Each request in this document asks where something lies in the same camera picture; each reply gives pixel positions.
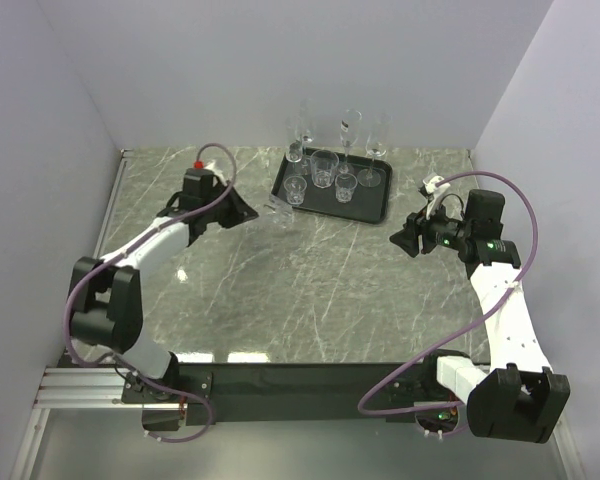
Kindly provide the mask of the faceted tumbler front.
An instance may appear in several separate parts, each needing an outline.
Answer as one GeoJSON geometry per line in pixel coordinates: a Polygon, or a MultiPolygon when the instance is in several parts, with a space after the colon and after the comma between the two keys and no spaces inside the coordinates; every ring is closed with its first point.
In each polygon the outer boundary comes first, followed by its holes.
{"type": "Polygon", "coordinates": [[[270,194],[263,205],[263,221],[278,227],[287,228],[293,224],[293,208],[286,201],[270,194]]]}

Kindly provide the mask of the clear flute glass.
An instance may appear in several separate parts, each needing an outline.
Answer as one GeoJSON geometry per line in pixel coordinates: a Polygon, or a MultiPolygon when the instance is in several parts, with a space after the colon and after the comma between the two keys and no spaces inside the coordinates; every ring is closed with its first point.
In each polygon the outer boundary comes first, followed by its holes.
{"type": "Polygon", "coordinates": [[[371,163],[368,168],[360,170],[357,174],[358,183],[362,187],[377,187],[381,182],[375,164],[386,155],[391,122],[392,117],[389,114],[381,113],[371,126],[366,142],[366,152],[371,163]]]}

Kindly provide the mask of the small stemmed glass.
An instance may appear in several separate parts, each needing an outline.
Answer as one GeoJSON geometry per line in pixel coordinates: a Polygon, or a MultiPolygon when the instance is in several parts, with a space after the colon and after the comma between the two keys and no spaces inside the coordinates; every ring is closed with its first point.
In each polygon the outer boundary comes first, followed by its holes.
{"type": "Polygon", "coordinates": [[[301,140],[301,121],[298,116],[288,117],[286,127],[286,159],[290,163],[299,163],[303,159],[303,146],[301,140]]]}

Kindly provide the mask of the champagne flute with dark mark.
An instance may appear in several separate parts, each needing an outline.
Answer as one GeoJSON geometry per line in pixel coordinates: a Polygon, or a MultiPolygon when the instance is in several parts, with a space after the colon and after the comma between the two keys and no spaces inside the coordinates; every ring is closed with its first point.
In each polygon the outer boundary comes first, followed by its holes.
{"type": "Polygon", "coordinates": [[[343,153],[339,157],[337,166],[337,174],[348,174],[352,171],[349,165],[349,154],[356,141],[359,138],[359,130],[361,126],[362,114],[356,109],[346,110],[340,120],[340,141],[343,148],[343,153]]]}

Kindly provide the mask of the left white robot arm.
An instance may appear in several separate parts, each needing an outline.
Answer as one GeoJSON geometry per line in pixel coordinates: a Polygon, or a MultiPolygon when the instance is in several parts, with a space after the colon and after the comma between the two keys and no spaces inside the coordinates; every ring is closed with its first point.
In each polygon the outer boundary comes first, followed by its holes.
{"type": "Polygon", "coordinates": [[[181,190],[149,227],[117,250],[74,265],[63,318],[67,351],[87,366],[72,342],[106,347],[157,401],[173,400],[181,389],[179,362],[144,328],[142,277],[190,247],[210,224],[231,229],[257,217],[230,181],[209,169],[188,169],[181,190]]]}

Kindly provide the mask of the clear glass tumbler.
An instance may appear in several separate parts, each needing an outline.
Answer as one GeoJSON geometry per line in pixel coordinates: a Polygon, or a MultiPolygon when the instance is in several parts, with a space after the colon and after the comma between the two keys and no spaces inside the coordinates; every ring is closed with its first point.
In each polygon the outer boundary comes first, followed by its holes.
{"type": "Polygon", "coordinates": [[[310,157],[311,178],[317,188],[329,188],[336,177],[338,155],[329,150],[316,150],[310,157]]]}

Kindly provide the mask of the clear wine glass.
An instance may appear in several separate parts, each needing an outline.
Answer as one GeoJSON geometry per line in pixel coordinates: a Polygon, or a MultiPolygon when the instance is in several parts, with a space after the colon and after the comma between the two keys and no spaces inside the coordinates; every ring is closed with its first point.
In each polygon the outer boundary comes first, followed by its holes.
{"type": "Polygon", "coordinates": [[[310,156],[307,153],[307,148],[314,141],[315,127],[312,105],[311,101],[308,99],[303,99],[300,102],[297,128],[297,137],[301,144],[301,159],[296,165],[296,172],[300,175],[309,175],[311,172],[309,161],[310,156]]]}

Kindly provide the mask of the small faceted tumbler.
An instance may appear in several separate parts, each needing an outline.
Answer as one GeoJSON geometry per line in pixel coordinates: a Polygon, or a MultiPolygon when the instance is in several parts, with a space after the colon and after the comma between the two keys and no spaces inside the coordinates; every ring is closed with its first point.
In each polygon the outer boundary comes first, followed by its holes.
{"type": "Polygon", "coordinates": [[[299,206],[304,202],[307,188],[306,180],[299,175],[287,177],[283,182],[286,202],[291,206],[299,206]]]}
{"type": "Polygon", "coordinates": [[[354,195],[358,181],[355,175],[350,173],[339,174],[334,181],[335,198],[340,203],[349,203],[354,195]]]}

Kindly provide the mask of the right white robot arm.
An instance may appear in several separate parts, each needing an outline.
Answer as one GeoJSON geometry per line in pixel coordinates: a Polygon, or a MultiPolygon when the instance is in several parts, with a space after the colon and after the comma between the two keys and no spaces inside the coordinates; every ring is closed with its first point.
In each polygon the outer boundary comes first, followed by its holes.
{"type": "Polygon", "coordinates": [[[458,254],[487,315],[484,325],[490,369],[482,372],[462,354],[437,349],[424,358],[423,393],[442,399],[452,392],[466,405],[477,437],[530,443],[549,440],[570,396],[566,376],[553,372],[536,337],[517,276],[514,242],[501,237],[502,194],[473,189],[459,219],[447,215],[444,194],[426,193],[427,204],[410,214],[391,243],[411,257],[446,247],[458,254]]]}

